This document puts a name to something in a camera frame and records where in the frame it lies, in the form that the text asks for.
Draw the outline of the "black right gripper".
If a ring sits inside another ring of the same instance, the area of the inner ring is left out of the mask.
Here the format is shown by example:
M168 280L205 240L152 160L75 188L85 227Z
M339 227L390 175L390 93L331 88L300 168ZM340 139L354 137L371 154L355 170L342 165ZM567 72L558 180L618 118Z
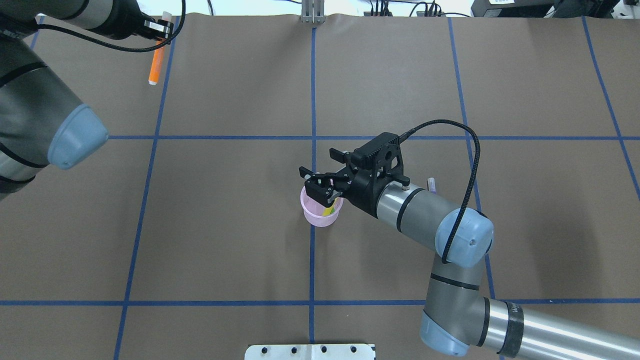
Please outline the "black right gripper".
M354 152L330 149L329 157L343 168L336 172L313 172L300 166L299 175L304 179L306 195L322 207L330 208L336 198L343 198L354 207L374 218L378 217L378 202L391 180L373 182L363 171L355 173L350 166L357 166Z

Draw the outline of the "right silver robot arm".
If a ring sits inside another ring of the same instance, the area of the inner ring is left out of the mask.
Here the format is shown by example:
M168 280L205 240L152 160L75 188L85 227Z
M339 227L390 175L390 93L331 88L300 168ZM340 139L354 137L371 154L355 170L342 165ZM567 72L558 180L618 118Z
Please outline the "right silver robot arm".
M526 360L637 360L639 340L524 309L480 294L494 226L474 209L462 210L403 175L398 151L384 150L373 165L330 149L338 172L300 167L305 193L322 207L338 198L434 251L420 337L426 346L463 357L471 346Z

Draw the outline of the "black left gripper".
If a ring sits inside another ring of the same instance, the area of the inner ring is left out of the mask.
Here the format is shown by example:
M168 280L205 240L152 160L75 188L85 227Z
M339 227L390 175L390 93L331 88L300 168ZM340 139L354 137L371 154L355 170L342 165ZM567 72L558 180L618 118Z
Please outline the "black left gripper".
M151 40L168 40L173 34L173 22L153 20L138 5L114 5L112 14L114 40L123 40L132 35Z

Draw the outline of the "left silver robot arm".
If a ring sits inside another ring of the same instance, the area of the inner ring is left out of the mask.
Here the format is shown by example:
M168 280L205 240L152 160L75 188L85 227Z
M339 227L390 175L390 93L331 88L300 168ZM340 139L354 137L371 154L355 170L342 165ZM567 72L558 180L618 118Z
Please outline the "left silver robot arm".
M40 30L112 50L146 53L169 45L185 25L155 19L135 0L3 0L0 45L0 193L22 190L47 166L68 170L109 132L89 105L25 43Z

